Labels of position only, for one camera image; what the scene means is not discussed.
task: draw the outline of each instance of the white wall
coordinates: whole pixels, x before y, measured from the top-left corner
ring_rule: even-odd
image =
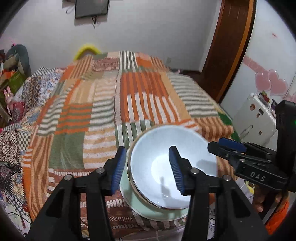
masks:
[[[296,41],[277,12],[265,0],[257,0],[252,36],[245,56],[266,71],[275,70],[280,79],[291,85],[296,71]],[[221,106],[234,117],[250,93],[256,93],[256,72],[242,63]],[[281,96],[271,96],[277,102]]]
[[[218,1],[111,0],[107,21],[94,29],[90,18],[75,21],[74,11],[67,15],[61,0],[29,0],[3,32],[0,49],[7,50],[11,39],[25,45],[32,71],[67,66],[85,43],[102,52],[170,57],[173,68],[197,70]]]
[[[211,47],[211,44],[212,44],[212,40],[213,40],[213,37],[214,37],[214,34],[215,34],[215,30],[216,30],[216,26],[217,26],[217,22],[218,22],[218,18],[219,18],[221,3],[222,3],[222,0],[217,1],[216,11],[215,11],[215,14],[214,14],[214,17],[213,17],[211,30],[210,30],[210,33],[209,33],[208,38],[207,38],[207,42],[206,42],[206,45],[205,45],[205,48],[204,48],[204,53],[203,53],[202,58],[200,60],[200,65],[199,65],[199,68],[198,68],[199,72],[202,72],[202,69],[203,69],[203,67],[205,65],[205,61],[207,60],[207,55],[209,53],[209,50],[210,50],[210,47]]]

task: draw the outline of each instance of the patchwork blanket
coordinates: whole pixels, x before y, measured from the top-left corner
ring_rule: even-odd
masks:
[[[63,72],[62,69],[41,67],[31,75],[13,98],[13,124],[1,129],[0,133],[0,205],[23,234],[28,233],[31,219],[23,188],[21,160],[40,110]]]
[[[188,76],[169,72],[162,61],[142,53],[120,51],[85,56],[71,63],[28,130],[29,146],[19,160],[30,216],[34,220],[64,175],[84,176],[129,148],[154,125],[184,125],[208,141],[234,137],[219,106]],[[219,175],[233,170],[218,159]],[[141,217],[118,190],[106,197],[115,237],[140,230],[164,230],[186,217],[155,222]],[[87,236],[86,198],[81,198],[82,229]]]

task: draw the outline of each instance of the heart sticker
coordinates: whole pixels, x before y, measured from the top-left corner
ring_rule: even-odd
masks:
[[[263,73],[255,74],[255,84],[257,91],[269,91],[271,89],[271,82],[268,80],[268,72],[265,70]]]
[[[290,94],[287,94],[285,97],[285,100],[292,101],[292,96]]]
[[[270,95],[285,95],[288,91],[288,84],[285,80],[280,79],[276,71],[268,71],[268,81],[271,83]]]

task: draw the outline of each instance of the green box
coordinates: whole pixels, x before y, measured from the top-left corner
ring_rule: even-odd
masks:
[[[3,90],[6,89],[7,86],[9,86],[11,92],[15,95],[15,93],[22,86],[25,80],[26,77],[23,74],[21,74],[20,71],[16,71],[13,76],[11,76],[8,80],[5,80],[2,83],[2,85],[0,86],[0,103],[4,108],[7,107],[7,104],[5,102],[5,95],[3,93]]]

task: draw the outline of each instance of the metal screw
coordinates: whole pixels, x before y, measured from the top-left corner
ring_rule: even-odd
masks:
[[[96,169],[96,173],[99,173],[99,174],[102,174],[104,171],[105,171],[105,169],[102,167],[99,167]]]
[[[65,179],[66,181],[71,180],[71,178],[72,178],[72,175],[71,175],[71,174],[67,174],[66,176],[64,176],[64,179]]]
[[[191,171],[191,173],[193,173],[193,174],[197,174],[197,173],[200,172],[199,169],[197,169],[196,167],[191,168],[190,171]]]
[[[223,179],[226,180],[226,181],[230,181],[230,180],[231,180],[231,176],[229,176],[229,175],[224,175],[224,176],[223,176]]]

